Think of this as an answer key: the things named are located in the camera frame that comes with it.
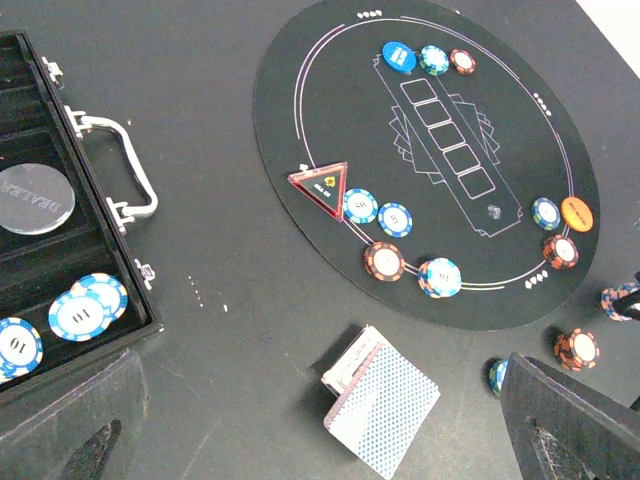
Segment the red triangular all-in button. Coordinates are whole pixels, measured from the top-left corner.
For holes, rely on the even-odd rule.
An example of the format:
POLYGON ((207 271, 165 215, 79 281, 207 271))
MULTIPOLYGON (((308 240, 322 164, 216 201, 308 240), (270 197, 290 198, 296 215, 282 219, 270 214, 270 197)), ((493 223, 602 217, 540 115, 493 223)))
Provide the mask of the red triangular all-in button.
POLYGON ((337 162, 289 174, 287 181, 333 219, 342 222, 347 171, 347 162, 337 162))

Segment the teal poker chip stack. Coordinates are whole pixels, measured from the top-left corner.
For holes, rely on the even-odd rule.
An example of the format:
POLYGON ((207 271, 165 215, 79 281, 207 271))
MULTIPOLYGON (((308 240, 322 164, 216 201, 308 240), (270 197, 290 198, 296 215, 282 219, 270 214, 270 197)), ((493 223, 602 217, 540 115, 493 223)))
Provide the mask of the teal poker chip stack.
POLYGON ((500 359, 493 363, 489 369, 488 382, 489 387, 494 395, 499 397, 501 395, 502 385, 506 375, 508 366, 507 359, 500 359))

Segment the deck of playing cards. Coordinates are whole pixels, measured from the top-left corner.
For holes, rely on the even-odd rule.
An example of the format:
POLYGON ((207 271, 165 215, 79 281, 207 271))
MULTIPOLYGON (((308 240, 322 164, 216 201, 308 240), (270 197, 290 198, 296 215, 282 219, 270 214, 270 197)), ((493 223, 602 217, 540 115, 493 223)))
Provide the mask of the deck of playing cards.
POLYGON ((324 427, 382 478, 393 478, 440 398, 438 385, 372 325, 321 381, 337 396, 324 427))

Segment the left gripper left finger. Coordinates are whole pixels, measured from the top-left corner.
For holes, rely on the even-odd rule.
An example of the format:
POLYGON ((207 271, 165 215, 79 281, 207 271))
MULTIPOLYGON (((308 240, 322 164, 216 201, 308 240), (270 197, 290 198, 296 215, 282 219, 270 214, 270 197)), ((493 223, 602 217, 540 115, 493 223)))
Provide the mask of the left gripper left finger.
POLYGON ((123 479, 148 405, 134 350, 67 372, 1 406, 1 477, 123 479))

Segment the red poker chip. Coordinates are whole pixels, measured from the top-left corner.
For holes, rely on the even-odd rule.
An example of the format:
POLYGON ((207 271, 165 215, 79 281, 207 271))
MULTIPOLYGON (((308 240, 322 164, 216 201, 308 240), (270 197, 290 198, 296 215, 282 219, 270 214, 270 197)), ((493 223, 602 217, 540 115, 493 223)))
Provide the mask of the red poker chip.
POLYGON ((404 273, 403 255, 388 242, 375 242, 365 249, 363 257, 366 271, 376 280, 395 282, 404 273))

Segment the red-brown poker chip stack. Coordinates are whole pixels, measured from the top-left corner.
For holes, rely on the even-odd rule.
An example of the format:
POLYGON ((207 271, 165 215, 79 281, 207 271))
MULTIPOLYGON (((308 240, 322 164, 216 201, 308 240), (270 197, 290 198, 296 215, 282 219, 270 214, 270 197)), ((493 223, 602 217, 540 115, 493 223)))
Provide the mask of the red-brown poker chip stack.
POLYGON ((595 367, 600 356, 595 336, 580 328, 560 334, 554 343, 553 350, 560 365, 571 371, 595 367))

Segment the orange round blind button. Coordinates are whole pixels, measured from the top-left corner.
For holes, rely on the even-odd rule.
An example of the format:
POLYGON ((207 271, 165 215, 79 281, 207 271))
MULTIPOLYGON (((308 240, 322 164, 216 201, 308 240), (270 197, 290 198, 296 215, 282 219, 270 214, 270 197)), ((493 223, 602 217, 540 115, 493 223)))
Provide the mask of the orange round blind button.
POLYGON ((593 228, 594 217, 591 208, 579 197, 566 197, 560 206, 565 223, 577 232, 588 232, 593 228))

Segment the purple poker chip stack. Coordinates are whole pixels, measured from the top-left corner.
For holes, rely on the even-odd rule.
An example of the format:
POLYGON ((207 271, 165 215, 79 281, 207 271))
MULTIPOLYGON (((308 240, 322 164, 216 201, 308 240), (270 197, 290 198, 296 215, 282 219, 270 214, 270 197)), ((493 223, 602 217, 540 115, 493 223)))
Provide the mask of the purple poker chip stack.
POLYGON ((639 320, 639 283, 630 282, 603 290, 601 307, 611 320, 639 320))

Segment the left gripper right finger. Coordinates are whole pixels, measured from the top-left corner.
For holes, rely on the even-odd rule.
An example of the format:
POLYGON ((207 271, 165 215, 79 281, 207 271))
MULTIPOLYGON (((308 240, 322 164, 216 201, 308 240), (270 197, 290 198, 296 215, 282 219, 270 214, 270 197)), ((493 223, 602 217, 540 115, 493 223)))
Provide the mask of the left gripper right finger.
POLYGON ((508 358, 501 408, 524 479, 637 479, 639 405, 532 357, 508 358))

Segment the blue round blind button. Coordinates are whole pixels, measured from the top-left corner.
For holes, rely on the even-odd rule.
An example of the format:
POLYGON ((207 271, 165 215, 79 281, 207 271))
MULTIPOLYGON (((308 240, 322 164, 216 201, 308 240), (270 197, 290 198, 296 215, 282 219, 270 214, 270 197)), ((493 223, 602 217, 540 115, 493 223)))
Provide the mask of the blue round blind button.
POLYGON ((396 72, 409 74, 416 68, 415 53, 402 42, 386 42, 381 49, 381 53, 386 65, 396 72))

